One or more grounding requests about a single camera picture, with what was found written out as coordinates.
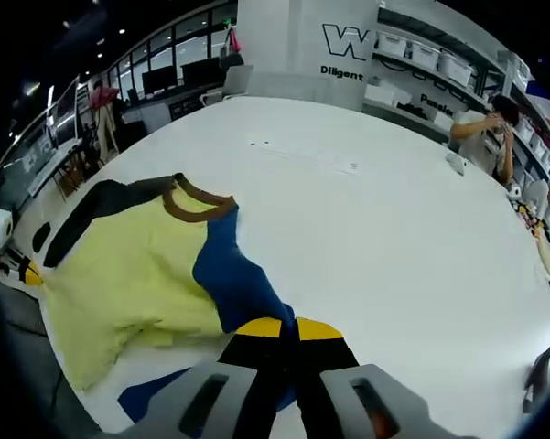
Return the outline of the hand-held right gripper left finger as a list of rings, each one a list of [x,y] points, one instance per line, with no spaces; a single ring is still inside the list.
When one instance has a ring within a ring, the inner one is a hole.
[[[240,327],[218,359],[192,367],[153,396],[134,438],[267,438],[291,388],[297,322]]]

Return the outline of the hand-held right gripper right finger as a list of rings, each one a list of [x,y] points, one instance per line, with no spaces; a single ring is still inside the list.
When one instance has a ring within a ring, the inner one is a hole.
[[[373,364],[338,329],[296,319],[297,405],[309,438],[442,438],[427,402]]]

